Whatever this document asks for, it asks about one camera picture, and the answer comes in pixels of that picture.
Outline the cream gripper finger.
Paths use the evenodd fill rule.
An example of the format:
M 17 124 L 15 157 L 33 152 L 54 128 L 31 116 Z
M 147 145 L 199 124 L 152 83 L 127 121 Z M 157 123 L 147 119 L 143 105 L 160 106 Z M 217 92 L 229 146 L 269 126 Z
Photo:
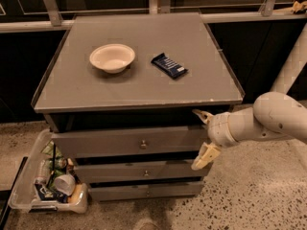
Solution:
M 195 158 L 193 164 L 191 165 L 191 169 L 194 171 L 203 169 L 215 158 L 217 158 L 220 155 L 221 151 L 222 149 L 214 143 L 203 143 L 201 145 L 198 156 Z
M 213 117 L 211 113 L 199 109 L 193 109 L 192 112 L 197 115 L 205 125 L 208 125 Z

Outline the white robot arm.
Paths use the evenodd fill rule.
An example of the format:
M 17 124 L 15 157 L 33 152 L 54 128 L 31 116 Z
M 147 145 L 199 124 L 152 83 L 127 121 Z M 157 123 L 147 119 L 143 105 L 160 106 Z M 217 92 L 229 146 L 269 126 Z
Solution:
M 201 145 L 191 169 L 204 168 L 225 148 L 242 141 L 292 139 L 307 143 L 307 108 L 288 95 L 288 91 L 307 62 L 307 26 L 286 59 L 272 88 L 260 95 L 253 106 L 236 112 L 213 115 L 193 111 L 206 125 L 209 143 Z

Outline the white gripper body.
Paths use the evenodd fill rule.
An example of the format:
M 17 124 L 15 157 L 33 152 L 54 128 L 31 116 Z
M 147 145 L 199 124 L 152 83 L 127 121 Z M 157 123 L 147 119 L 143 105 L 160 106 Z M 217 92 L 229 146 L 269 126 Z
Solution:
M 229 116 L 229 112 L 214 115 L 207 125 L 209 139 L 221 148 L 230 148 L 238 144 L 230 132 Z

